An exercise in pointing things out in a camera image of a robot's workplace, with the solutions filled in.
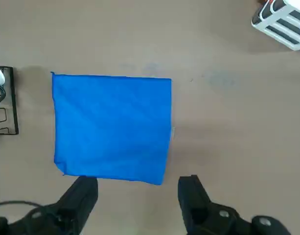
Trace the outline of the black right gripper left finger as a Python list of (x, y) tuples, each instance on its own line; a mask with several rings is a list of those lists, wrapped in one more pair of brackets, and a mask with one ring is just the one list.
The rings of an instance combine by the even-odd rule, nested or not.
[(0, 202), (0, 206), (28, 205), (21, 219), (9, 223), (0, 216), (0, 235), (79, 235), (98, 200), (98, 180), (78, 177), (53, 204), (41, 205), (24, 200)]

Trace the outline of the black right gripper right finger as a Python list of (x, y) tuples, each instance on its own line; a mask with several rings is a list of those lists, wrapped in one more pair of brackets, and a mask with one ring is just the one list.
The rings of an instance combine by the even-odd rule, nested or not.
[(210, 200), (197, 175), (178, 181), (178, 200), (188, 235), (289, 235), (277, 219), (257, 215), (250, 222), (231, 207)]

